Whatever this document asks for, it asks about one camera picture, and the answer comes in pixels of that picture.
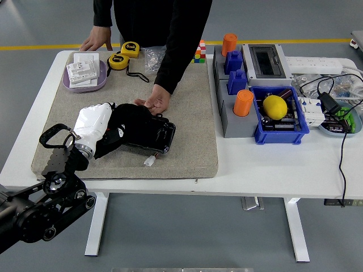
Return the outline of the person's left hand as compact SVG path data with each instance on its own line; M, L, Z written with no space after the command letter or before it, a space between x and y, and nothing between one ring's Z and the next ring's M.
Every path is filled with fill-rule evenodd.
M147 100L135 99L135 105L145 106L152 115L165 112L169 107L170 93L158 84L154 84L151 95Z

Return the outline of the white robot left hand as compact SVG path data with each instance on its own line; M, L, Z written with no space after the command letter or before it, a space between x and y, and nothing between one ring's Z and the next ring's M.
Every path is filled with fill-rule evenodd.
M91 158L96 144L104 138L115 103L104 103L82 108L79 111L74 132L77 135L75 147Z

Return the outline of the person's right hand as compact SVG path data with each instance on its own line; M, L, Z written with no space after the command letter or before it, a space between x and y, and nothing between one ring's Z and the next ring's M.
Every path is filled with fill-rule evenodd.
M93 26L90 35L80 46L81 52L96 51L105 45L108 51L113 51L111 44L111 28Z

